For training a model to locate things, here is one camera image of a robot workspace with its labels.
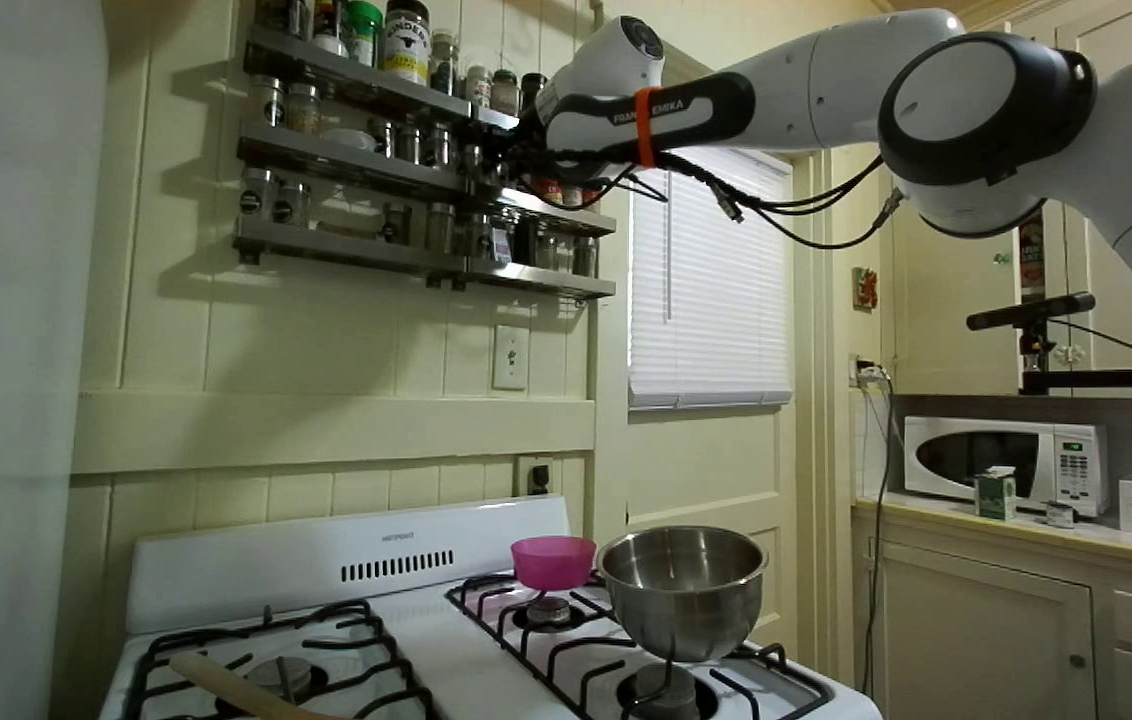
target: window blind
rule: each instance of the window blind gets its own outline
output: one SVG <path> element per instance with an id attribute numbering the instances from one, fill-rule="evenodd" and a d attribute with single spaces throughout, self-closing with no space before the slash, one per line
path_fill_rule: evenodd
<path id="1" fill-rule="evenodd" d="M 680 151 L 735 189 L 791 198 L 791 168 L 747 151 Z M 632 198 L 632 414 L 774 410 L 791 397 L 786 240 L 714 198 L 648 172 L 667 203 Z"/>

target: white gas stove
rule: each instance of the white gas stove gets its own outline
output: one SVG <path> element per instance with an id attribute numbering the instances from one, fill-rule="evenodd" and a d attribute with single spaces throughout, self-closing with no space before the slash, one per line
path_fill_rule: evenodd
<path id="1" fill-rule="evenodd" d="M 357 720 L 880 715 L 780 649 L 683 670 L 683 710 L 648 713 L 637 678 L 675 670 L 627 642 L 600 583 L 542 599 L 506 576 L 510 542 L 558 531 L 558 500 L 510 500 L 147 542 L 103 720 L 247 715 L 166 664 L 188 653 Z"/>

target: light switch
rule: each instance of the light switch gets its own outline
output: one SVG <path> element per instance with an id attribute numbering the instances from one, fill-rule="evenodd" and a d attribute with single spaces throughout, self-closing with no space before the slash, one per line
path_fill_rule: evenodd
<path id="1" fill-rule="evenodd" d="M 493 390 L 528 390 L 528 330 L 497 325 Z"/>

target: countertop appliance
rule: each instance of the countertop appliance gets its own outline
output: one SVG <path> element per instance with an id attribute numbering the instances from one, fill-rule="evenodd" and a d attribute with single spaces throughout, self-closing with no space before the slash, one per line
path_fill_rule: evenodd
<path id="1" fill-rule="evenodd" d="M 1089 520 L 1107 507 L 1097 423 L 905 416 L 905 492 L 973 500 L 991 463 L 1017 469 L 1017 507 L 1065 500 Z"/>
<path id="2" fill-rule="evenodd" d="M 608 594 L 510 580 L 519 538 L 564 531 L 564 500 L 502 500 L 143 542 L 103 720 L 242 715 L 172 673 L 177 653 L 314 715 L 632 715 L 637 673 L 665 659 L 611 622 Z M 745 645 L 687 673 L 692 710 L 667 715 L 880 720 L 868 695 L 783 649 Z"/>

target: black cable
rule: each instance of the black cable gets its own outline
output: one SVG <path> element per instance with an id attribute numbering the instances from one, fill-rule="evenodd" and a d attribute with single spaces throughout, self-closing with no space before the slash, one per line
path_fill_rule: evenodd
<path id="1" fill-rule="evenodd" d="M 858 642 L 858 688 L 871 695 L 874 684 L 874 622 L 880 622 L 880 576 L 883 576 L 883 497 L 886 497 L 886 457 L 898 447 L 898 423 L 897 423 L 897 397 L 891 397 L 891 381 L 883 381 L 883 402 L 886 402 L 886 416 L 883 416 L 883 472 L 880 472 L 880 488 L 874 488 L 874 561 L 871 561 L 871 580 L 868 580 L 868 622 L 865 622 L 865 642 Z"/>
<path id="2" fill-rule="evenodd" d="M 608 178 L 600 189 L 592 189 L 592 198 L 583 203 L 558 203 L 558 200 L 546 200 L 538 192 L 532 192 L 538 203 L 555 207 L 555 213 L 580 213 L 580 207 L 592 207 L 600 203 L 620 180 L 632 178 L 637 165 L 620 168 L 615 178 Z"/>
<path id="3" fill-rule="evenodd" d="M 801 248 L 811 248 L 811 253 L 846 253 L 846 248 L 858 248 L 865 240 L 871 240 L 871 236 L 886 223 L 886 217 L 898 207 L 898 200 L 905 200 L 905 198 L 891 192 L 891 198 L 880 203 L 874 222 L 871 222 L 858 236 L 839 240 L 839 243 L 809 240 L 809 236 L 801 236 L 801 231 L 774 223 L 767 213 L 757 213 L 757 217 L 760 217 L 767 227 L 774 227 L 780 236 L 786 236 L 791 243 L 801 243 Z"/>
<path id="4" fill-rule="evenodd" d="M 858 231 L 858 236 L 850 236 L 850 240 L 842 240 L 842 243 L 809 240 L 809 236 L 783 227 L 774 217 L 811 217 L 811 213 L 824 213 L 824 207 L 839 203 L 839 200 L 842 200 L 865 178 L 871 178 L 880 165 L 883 165 L 883 162 L 874 155 L 868 168 L 858 168 L 856 178 L 846 178 L 842 186 L 837 186 L 837 189 L 829 189 L 829 192 L 819 192 L 819 198 L 803 198 L 803 200 L 774 203 L 774 200 L 760 200 L 760 198 L 751 198 L 751 192 L 739 192 L 735 186 L 721 180 L 714 172 L 707 172 L 707 168 L 700 168 L 700 165 L 692 165 L 692 162 L 683 162 L 683 155 L 660 151 L 660 168 L 680 172 L 680 178 L 692 178 L 692 180 L 700 180 L 703 189 L 710 189 L 714 200 L 721 200 L 721 207 L 723 207 L 730 222 L 739 222 L 739 207 L 747 207 L 747 213 L 757 213 L 767 227 L 774 227 L 780 236 L 786 236 L 791 243 L 811 248 L 811 253 L 858 248 L 865 240 L 871 240 L 871 236 L 886 223 L 886 217 L 898 207 L 905 198 L 891 192 L 891 198 L 880 203 L 880 213 L 874 213 L 874 222 L 868 223 L 868 231 Z"/>
<path id="5" fill-rule="evenodd" d="M 637 198 L 648 198 L 648 200 L 654 200 L 654 203 L 667 203 L 667 200 L 672 200 L 667 192 L 645 186 L 632 168 L 623 172 L 623 180 L 627 180 L 627 186 L 620 186 L 620 189 L 627 189 L 627 192 L 637 192 Z"/>
<path id="6" fill-rule="evenodd" d="M 1132 341 L 1124 341 L 1124 337 L 1112 337 L 1112 331 L 1101 331 L 1101 330 L 1089 330 L 1089 325 L 1070 325 L 1070 322 L 1059 322 L 1059 315 L 1051 315 L 1051 325 L 1070 330 L 1070 331 L 1089 331 L 1097 341 L 1107 341 L 1107 345 L 1118 345 L 1118 349 L 1132 352 Z"/>
<path id="7" fill-rule="evenodd" d="M 667 168 L 667 172 L 680 172 L 680 178 L 692 178 L 700 186 L 707 186 L 714 198 L 730 200 L 730 203 L 745 203 L 745 207 L 764 207 L 764 213 L 774 213 L 774 217 L 811 217 L 811 213 L 824 213 L 833 203 L 839 203 L 858 180 L 868 180 L 874 168 L 883 165 L 883 155 L 874 155 L 871 165 L 865 165 L 856 178 L 846 178 L 842 186 L 829 189 L 829 192 L 815 192 L 815 198 L 801 198 L 801 200 L 764 200 L 764 198 L 751 198 L 726 180 L 721 180 L 714 172 L 675 155 L 675 151 L 660 151 L 654 155 L 654 168 Z"/>

